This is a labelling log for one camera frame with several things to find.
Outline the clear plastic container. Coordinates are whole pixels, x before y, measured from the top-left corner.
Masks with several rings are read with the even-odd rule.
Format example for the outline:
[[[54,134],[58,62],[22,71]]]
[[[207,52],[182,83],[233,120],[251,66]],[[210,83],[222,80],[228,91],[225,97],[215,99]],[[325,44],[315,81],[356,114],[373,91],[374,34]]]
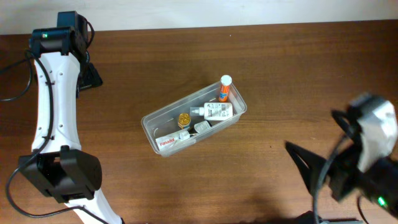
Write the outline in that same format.
[[[203,106],[207,102],[217,103],[220,85],[220,82],[213,83],[142,118],[142,127],[155,153],[163,157],[171,156],[239,121],[240,116],[247,111],[247,105],[238,89],[234,85],[230,85],[228,102],[233,106],[232,118],[225,121],[210,121],[210,129],[178,142],[169,149],[160,149],[156,143],[157,138],[182,130],[178,126],[178,116],[181,113],[188,113],[191,107]]]

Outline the small gold-lidded jar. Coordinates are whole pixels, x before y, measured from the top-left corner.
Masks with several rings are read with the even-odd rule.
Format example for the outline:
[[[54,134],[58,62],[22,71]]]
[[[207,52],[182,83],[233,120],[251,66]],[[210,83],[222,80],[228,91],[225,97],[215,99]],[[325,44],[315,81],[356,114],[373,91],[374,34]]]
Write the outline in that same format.
[[[191,122],[191,117],[188,113],[181,113],[178,116],[178,126],[181,129],[185,129],[185,128],[189,127],[190,122]]]

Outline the white Panadol medicine box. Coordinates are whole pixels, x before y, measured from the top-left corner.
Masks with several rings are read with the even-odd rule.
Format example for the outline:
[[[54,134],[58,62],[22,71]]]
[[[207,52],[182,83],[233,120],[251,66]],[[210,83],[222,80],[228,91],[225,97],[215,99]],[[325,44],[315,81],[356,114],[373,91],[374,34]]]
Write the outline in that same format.
[[[183,140],[184,140],[183,136],[177,133],[177,134],[169,134],[166,136],[159,137],[155,141],[159,151],[162,152],[170,149],[174,145],[182,142]]]

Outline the dark bottle white cap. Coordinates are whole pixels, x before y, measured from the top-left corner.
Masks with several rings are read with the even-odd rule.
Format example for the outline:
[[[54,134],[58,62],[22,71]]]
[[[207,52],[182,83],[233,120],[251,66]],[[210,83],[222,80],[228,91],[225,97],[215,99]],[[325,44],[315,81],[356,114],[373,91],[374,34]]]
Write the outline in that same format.
[[[185,128],[178,135],[179,140],[187,140],[190,137],[194,137],[200,133],[205,132],[206,130],[211,128],[211,124],[208,121],[202,121],[200,123],[196,123],[193,127]]]

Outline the white spray bottle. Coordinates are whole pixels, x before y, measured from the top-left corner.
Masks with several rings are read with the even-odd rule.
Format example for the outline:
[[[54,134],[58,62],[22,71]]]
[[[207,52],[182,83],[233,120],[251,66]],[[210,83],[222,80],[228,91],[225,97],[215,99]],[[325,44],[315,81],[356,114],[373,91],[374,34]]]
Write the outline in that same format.
[[[205,103],[202,107],[191,107],[190,116],[202,116],[208,121],[224,121],[233,117],[231,103]]]

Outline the orange tube white cap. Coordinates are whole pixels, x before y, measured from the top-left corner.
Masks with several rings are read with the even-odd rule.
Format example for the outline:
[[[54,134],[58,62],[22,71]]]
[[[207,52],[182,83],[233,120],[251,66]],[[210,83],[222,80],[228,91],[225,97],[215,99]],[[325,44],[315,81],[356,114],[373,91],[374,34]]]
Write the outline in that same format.
[[[223,75],[220,78],[220,93],[219,93],[219,101],[224,103],[227,102],[228,99],[228,94],[229,94],[229,88],[230,85],[232,84],[232,78],[229,75]]]

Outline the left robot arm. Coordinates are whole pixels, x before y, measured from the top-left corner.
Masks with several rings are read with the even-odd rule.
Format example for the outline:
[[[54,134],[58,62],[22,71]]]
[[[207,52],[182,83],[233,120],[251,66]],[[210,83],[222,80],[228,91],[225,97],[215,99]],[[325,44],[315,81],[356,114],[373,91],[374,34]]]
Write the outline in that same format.
[[[27,52],[39,86],[37,129],[32,154],[19,158],[19,171],[83,223],[123,223],[101,190],[99,159],[81,150],[78,137],[78,94],[102,84],[88,53],[94,36],[90,27],[85,17],[67,11],[58,13],[56,27],[32,33]]]

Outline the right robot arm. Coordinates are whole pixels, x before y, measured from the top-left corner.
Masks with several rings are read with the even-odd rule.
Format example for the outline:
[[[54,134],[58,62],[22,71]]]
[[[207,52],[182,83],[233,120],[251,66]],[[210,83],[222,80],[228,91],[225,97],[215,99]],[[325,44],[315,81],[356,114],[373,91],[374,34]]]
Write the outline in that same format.
[[[285,149],[295,162],[312,196],[311,223],[323,223],[318,199],[327,184],[337,202],[354,190],[393,217],[397,217],[397,161],[391,157],[397,143],[394,105],[379,95],[363,93],[344,111],[331,116],[343,134],[327,158],[292,142]]]

